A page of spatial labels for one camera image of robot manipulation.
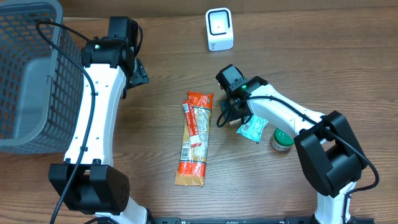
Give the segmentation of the small orange box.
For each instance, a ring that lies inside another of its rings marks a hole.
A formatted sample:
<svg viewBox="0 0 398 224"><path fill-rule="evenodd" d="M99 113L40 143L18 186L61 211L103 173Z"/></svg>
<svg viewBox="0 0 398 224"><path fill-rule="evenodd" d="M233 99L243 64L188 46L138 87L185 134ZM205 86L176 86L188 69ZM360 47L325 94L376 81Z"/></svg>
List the small orange box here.
<svg viewBox="0 0 398 224"><path fill-rule="evenodd" d="M240 118L239 118L239 119L235 119L235 120L230 121L229 124L230 124L230 125L233 125L233 124L236 124L236 123L238 123L238 122L240 122L240 121L241 121Z"/></svg>

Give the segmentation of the green lid white jar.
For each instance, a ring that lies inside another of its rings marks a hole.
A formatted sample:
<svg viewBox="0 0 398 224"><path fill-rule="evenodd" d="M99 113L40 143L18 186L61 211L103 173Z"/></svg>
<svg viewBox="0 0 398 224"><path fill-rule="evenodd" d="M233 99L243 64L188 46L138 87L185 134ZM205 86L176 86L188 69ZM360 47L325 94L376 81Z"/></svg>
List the green lid white jar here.
<svg viewBox="0 0 398 224"><path fill-rule="evenodd" d="M287 151L294 145L294 140L281 129L276 128L270 138L270 144L278 151Z"/></svg>

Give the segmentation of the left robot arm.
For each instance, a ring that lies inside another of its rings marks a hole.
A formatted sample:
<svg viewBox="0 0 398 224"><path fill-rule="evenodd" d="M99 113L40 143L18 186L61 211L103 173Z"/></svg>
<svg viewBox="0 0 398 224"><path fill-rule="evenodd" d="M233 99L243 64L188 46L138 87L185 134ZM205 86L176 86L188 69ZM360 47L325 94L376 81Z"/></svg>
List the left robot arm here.
<svg viewBox="0 0 398 224"><path fill-rule="evenodd" d="M87 40L81 60L66 58L84 76L80 110L72 141L61 164L51 164L49 181L60 198L53 211L55 222L62 205L94 215L92 223L145 224L149 210L130 197L127 175L113 167L113 134L120 99L149 77L137 58L143 40L134 20L113 16L108 34Z"/></svg>

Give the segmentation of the teal snack packet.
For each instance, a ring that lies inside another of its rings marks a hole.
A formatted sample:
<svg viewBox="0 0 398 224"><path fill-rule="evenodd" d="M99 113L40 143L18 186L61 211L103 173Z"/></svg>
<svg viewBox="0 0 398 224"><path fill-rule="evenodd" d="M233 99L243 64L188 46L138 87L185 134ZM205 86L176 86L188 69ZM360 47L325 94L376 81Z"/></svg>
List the teal snack packet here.
<svg viewBox="0 0 398 224"><path fill-rule="evenodd" d="M236 133L254 142L260 142L263 130L269 123L268 120L252 115L245 122L238 128Z"/></svg>

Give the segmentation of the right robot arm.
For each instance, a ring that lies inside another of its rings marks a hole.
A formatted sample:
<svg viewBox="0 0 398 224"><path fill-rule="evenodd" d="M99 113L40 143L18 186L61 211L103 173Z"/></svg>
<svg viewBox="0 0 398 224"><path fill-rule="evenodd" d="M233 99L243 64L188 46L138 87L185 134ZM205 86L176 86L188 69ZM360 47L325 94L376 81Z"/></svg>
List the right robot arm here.
<svg viewBox="0 0 398 224"><path fill-rule="evenodd" d="M294 140L304 176L317 191L317 209L309 223L373 223L350 214L350 195L368 166L347 119L304 108L278 93L265 79L248 80L234 65L216 75L226 92L220 118L264 118Z"/></svg>

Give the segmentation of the long orange noodle package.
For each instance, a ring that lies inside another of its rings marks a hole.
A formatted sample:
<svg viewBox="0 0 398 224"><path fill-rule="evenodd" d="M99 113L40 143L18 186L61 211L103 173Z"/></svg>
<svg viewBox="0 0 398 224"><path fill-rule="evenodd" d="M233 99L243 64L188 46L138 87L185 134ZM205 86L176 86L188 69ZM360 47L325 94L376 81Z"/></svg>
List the long orange noodle package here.
<svg viewBox="0 0 398 224"><path fill-rule="evenodd" d="M182 103L185 114L183 139L175 184L182 186L204 186L213 94L189 91L188 99Z"/></svg>

